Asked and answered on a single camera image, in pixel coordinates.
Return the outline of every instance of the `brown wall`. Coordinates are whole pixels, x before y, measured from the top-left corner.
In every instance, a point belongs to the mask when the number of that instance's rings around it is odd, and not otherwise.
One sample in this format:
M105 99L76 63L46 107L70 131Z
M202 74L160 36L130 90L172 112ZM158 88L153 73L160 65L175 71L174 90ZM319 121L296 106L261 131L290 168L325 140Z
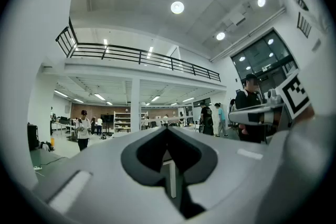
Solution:
M178 110L177 109L142 109L142 112L147 112L148 111L148 117L150 119L154 119L155 116L165 116L166 114L168 115L168 118L173 117L173 111L175 111L175 117L178 116Z
M127 107L117 108L114 106L84 105L72 103L71 118L79 118L82 110L86 110L86 112L88 113L87 118L91 120L93 116L97 116L99 118L100 115L114 115L114 112L123 113L126 109L128 109L128 113L131 113L131 108Z

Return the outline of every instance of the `white shelving unit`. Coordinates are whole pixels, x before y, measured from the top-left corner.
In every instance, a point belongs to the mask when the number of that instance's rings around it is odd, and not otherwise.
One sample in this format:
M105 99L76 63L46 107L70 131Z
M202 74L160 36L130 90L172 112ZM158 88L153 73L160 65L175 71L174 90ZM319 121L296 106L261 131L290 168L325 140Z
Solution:
M146 113L141 113L141 119L144 119ZM131 130L131 113L114 113L113 129L115 133Z

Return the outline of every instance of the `person in blue shirt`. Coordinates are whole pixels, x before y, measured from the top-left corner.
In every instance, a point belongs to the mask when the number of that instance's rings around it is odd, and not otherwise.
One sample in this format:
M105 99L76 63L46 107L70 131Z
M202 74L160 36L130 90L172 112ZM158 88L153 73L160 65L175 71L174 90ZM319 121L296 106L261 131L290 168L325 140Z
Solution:
M218 135L221 135L221 131L223 131L224 136L228 136L225 131L225 115L224 111L221 108L221 103L216 103L215 107L218 109L218 116L219 116L219 125L218 125Z

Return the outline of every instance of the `railing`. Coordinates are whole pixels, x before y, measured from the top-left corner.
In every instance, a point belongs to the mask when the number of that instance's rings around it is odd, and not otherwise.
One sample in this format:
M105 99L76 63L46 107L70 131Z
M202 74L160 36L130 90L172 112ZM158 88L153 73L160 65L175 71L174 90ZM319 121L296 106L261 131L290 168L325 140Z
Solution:
M69 26L73 35L73 39L70 36L68 27L63 30L60 36L58 36L56 39L67 58L100 58L101 60L124 60L129 62L136 62L145 66L152 65L172 71L185 72L194 76L200 76L220 82L219 73L183 60L169 57L167 55L116 45L79 43L70 19Z

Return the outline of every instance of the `fluorescent light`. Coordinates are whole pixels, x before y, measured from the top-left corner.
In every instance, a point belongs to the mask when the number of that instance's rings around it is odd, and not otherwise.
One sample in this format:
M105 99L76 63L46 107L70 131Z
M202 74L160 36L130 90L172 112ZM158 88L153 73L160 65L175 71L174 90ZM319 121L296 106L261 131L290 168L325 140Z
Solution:
M97 96L100 100L104 100L105 101L105 99L103 97L101 97L99 94L95 93L95 96Z
M60 94L61 96L68 97L67 95L65 95L65 94L63 94L63 93L61 93L61 92L59 92L59 91L56 91L56 90L55 90L54 92Z
M266 0L258 0L259 7L264 7L265 3L266 3Z
M193 100L193 99L195 99L195 97L191 97L191 98L189 98L187 100L184 100L183 102L186 102L186 101L189 101L189 100Z
M154 99L152 100L152 102L155 102L159 98L160 98L159 96L155 96Z
M223 40L225 38L225 33L223 32L220 32L218 35L217 35L217 40Z
M172 4L171 10L174 14L180 14L184 11L184 5L182 2L176 1Z

